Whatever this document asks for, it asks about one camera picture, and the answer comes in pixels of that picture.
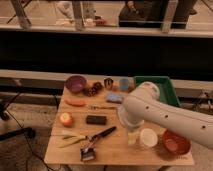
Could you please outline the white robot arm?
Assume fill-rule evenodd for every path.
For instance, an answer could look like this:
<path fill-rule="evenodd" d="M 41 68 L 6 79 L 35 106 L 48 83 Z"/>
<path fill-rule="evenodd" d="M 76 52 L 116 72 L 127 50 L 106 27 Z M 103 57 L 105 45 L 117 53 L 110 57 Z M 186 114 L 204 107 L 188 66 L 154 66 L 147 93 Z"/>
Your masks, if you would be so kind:
<path fill-rule="evenodd" d="M 156 84 L 137 86 L 118 108 L 121 124 L 132 132 L 143 120 L 153 122 L 213 150 L 213 116 L 165 104 L 159 97 Z"/>

